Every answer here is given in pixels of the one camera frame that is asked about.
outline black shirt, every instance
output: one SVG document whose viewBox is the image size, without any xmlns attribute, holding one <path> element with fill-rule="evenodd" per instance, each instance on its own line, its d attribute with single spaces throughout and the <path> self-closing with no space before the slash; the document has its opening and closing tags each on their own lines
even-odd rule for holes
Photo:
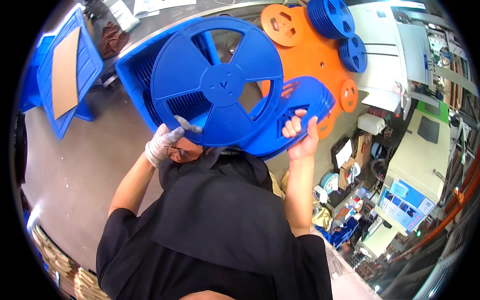
<svg viewBox="0 0 480 300">
<path fill-rule="evenodd" d="M 151 217 L 156 202 L 141 216 L 124 208 L 108 218 L 97 249 L 96 271 L 102 277 L 120 248 Z M 332 299 L 330 275 L 322 238 L 303 235 L 294 239 L 300 264 L 295 265 L 299 299 Z M 271 276 L 238 271 L 211 264 L 157 243 L 152 243 L 143 262 L 123 287 L 118 299 L 177 300 L 187 294 L 211 290 L 234 299 L 276 299 Z"/>
</svg>

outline orange board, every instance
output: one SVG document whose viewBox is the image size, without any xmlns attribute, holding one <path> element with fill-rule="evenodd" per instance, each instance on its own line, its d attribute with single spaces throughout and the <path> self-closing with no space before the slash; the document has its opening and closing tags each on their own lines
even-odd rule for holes
<svg viewBox="0 0 480 300">
<path fill-rule="evenodd" d="M 271 20 L 275 18 L 273 12 L 267 6 L 262 12 L 262 18 Z M 321 81 L 333 94 L 336 104 L 330 115 L 321 121 L 317 127 L 319 129 L 319 138 L 325 138 L 333 129 L 335 119 L 342 113 L 341 99 L 345 94 L 345 84 L 353 87 L 353 73 L 349 72 L 343 65 L 337 50 L 337 41 L 320 35 L 308 18 L 307 9 L 304 7 L 293 7 L 290 9 L 282 9 L 281 12 L 291 16 L 292 20 L 302 29 L 302 39 L 296 42 L 293 47 L 282 46 L 278 43 L 274 44 L 280 55 L 283 65 L 284 81 L 300 77 L 312 76 Z M 262 22 L 266 26 L 271 25 L 270 22 Z M 265 29 L 267 33 L 271 32 L 270 28 Z M 262 83 L 262 94 L 265 96 L 270 89 L 270 82 Z M 357 100 L 348 97 L 349 103 L 347 110 L 350 112 L 355 109 Z"/>
</svg>

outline cardboard sheet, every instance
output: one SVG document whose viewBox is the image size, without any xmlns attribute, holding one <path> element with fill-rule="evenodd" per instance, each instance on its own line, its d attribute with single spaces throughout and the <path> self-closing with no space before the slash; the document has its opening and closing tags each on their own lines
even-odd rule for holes
<svg viewBox="0 0 480 300">
<path fill-rule="evenodd" d="M 77 47 L 80 27 L 75 28 L 53 50 L 52 105 L 58 119 L 78 105 Z"/>
</svg>

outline bare hand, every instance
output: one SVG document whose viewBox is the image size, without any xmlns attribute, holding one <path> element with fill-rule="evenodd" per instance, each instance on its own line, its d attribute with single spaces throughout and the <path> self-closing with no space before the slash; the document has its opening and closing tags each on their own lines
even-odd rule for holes
<svg viewBox="0 0 480 300">
<path fill-rule="evenodd" d="M 292 117 L 292 120 L 285 122 L 285 127 L 282 128 L 282 134 L 286 138 L 292 138 L 297 136 L 301 132 L 301 118 L 307 114 L 307 111 L 304 109 L 297 109 L 295 115 Z M 318 132 L 317 132 L 317 121 L 318 117 L 312 117 L 308 121 L 307 133 L 301 141 L 290 147 L 288 149 L 288 156 L 290 160 L 299 160 L 310 157 L 315 154 L 318 144 Z"/>
</svg>

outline white plastic container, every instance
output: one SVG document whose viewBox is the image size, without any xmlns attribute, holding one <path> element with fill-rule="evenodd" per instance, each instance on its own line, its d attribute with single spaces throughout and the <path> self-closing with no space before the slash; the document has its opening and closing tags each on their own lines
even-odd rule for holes
<svg viewBox="0 0 480 300">
<path fill-rule="evenodd" d="M 381 133 L 385 126 L 384 119 L 368 113 L 357 118 L 357 127 L 373 135 Z"/>
</svg>

